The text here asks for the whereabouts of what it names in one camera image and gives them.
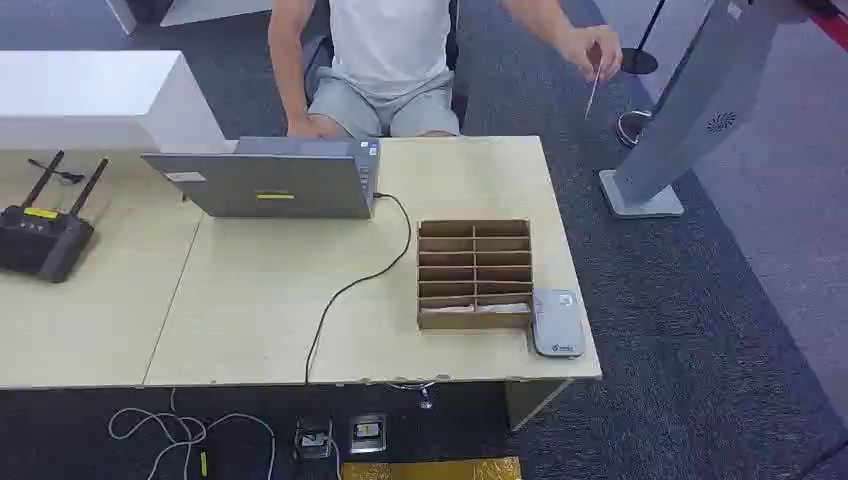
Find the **person's right hand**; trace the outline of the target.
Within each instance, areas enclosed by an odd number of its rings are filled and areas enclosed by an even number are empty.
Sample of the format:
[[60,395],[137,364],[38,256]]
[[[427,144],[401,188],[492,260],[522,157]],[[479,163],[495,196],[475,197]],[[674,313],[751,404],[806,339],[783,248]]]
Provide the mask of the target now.
[[288,119],[288,137],[350,138],[351,134],[335,120],[320,114],[305,114]]

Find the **person's left hand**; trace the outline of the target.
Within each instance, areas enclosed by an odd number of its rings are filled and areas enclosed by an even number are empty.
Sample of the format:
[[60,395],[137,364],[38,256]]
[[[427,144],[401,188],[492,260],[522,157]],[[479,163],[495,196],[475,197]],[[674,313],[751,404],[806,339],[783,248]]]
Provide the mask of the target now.
[[566,28],[560,32],[556,48],[587,82],[607,81],[621,68],[620,40],[608,25]]

